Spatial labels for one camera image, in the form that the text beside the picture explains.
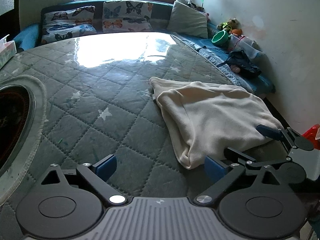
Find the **cream white sweater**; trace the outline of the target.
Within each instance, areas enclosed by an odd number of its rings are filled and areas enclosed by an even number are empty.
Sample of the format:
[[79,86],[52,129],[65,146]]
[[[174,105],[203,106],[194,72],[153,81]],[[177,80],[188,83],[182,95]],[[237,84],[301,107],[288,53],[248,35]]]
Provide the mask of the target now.
[[149,83],[176,159],[188,170],[202,165],[206,156],[222,160],[225,148],[245,151],[269,142],[258,125],[283,128],[263,100],[242,87],[158,77]]

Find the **dark clothes pile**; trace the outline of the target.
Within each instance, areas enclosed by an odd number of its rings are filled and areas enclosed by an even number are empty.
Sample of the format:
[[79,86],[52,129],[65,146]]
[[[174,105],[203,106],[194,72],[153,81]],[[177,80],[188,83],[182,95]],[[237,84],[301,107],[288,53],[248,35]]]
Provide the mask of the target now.
[[227,60],[218,64],[221,67],[227,64],[235,74],[246,79],[257,78],[262,71],[254,65],[243,50],[233,50],[228,54]]

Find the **red plastic object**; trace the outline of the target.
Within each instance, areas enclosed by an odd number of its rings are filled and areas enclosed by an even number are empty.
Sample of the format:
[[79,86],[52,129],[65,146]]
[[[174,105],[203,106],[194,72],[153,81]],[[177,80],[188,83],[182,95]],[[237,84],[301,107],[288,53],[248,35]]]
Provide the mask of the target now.
[[310,141],[315,149],[320,150],[319,124],[313,125],[310,129],[303,133],[302,136]]

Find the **grey quilted star tablecloth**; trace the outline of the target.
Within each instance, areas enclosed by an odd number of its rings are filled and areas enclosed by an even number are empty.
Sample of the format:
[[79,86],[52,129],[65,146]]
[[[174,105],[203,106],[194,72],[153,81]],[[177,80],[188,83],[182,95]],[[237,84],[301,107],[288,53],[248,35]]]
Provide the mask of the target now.
[[176,159],[151,77],[230,84],[179,38],[164,33],[100,34],[42,45],[14,56],[1,81],[30,75],[47,89],[37,152],[20,186],[1,206],[1,239],[21,239],[15,210],[52,163],[63,169],[114,154],[109,184],[127,197],[190,197],[210,181]]

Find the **clear plastic storage box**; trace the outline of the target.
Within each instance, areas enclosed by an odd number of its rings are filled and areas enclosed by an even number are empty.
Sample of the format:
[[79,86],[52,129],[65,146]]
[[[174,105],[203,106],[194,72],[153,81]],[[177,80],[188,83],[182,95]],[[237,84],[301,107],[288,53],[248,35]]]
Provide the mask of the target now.
[[255,60],[265,55],[263,51],[260,51],[255,41],[246,36],[237,37],[235,35],[229,36],[228,50],[243,51],[250,60]]

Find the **blue sofa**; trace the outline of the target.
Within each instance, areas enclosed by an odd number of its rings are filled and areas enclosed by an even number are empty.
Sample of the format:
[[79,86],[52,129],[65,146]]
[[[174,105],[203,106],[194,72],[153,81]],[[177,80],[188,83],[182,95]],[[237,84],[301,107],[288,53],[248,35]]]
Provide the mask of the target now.
[[213,42],[218,29],[187,2],[144,0],[79,0],[46,7],[39,23],[22,30],[14,41],[24,51],[42,44],[93,34],[155,31],[173,34],[214,63],[237,86],[261,96],[275,93],[274,84],[254,62],[263,56],[252,42],[227,35]]

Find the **round black induction cooktop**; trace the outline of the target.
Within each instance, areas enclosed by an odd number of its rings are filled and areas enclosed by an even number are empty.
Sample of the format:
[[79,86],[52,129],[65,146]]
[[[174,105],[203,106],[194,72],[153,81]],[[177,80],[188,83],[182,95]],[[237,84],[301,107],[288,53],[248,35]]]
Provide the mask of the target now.
[[1,87],[1,174],[20,152],[35,115],[34,96],[22,85]]

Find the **green plastic bowl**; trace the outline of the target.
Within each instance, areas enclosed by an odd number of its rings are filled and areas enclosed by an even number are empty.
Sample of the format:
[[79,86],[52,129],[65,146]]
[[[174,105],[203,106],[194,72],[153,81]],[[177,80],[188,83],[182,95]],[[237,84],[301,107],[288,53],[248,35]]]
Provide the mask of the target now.
[[217,32],[213,38],[212,38],[212,43],[213,45],[215,46],[221,46],[221,45],[224,45],[229,39],[229,34],[222,30],[222,31],[219,31]]

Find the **plush toy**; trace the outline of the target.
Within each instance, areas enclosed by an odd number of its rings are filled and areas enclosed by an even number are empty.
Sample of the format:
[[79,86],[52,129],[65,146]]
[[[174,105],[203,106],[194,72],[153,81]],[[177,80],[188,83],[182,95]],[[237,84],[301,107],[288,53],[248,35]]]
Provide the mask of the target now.
[[226,31],[229,34],[241,36],[242,30],[239,28],[240,23],[236,18],[229,19],[227,22],[222,22],[216,26],[219,31]]

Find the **plain grey pillow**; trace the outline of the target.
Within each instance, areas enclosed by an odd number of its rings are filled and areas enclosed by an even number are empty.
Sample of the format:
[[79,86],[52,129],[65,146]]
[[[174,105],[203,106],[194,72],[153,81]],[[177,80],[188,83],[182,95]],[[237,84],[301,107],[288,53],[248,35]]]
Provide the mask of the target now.
[[187,0],[176,0],[173,4],[168,31],[208,38],[207,16],[188,6]]

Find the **tissue box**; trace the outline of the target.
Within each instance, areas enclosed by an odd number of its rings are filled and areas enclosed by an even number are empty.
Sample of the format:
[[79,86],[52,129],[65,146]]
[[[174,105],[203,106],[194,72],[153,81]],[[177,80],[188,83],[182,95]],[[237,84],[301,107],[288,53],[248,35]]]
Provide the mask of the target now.
[[7,41],[8,36],[0,40],[0,69],[17,53],[15,41]]

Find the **left butterfly cushion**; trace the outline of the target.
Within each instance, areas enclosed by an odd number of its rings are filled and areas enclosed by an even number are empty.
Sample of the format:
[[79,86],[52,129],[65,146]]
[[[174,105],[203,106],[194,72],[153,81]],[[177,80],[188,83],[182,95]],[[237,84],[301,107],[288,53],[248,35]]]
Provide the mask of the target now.
[[96,34],[94,13],[95,6],[85,6],[44,14],[41,44]]

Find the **butterfly cushion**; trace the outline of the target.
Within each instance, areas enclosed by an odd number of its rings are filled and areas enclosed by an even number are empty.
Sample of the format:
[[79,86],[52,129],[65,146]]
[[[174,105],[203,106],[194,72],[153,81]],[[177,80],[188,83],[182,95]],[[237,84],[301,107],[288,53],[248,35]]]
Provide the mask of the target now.
[[143,1],[106,1],[103,3],[103,33],[152,31],[153,4]]
[[41,44],[96,34],[94,13],[95,6],[85,6],[44,14]]

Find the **right butterfly cushion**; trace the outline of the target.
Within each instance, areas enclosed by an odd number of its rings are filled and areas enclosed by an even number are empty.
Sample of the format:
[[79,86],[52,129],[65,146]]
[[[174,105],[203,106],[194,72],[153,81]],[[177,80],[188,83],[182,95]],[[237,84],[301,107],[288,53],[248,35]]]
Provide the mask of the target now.
[[153,4],[143,1],[106,1],[103,3],[103,33],[152,31]]

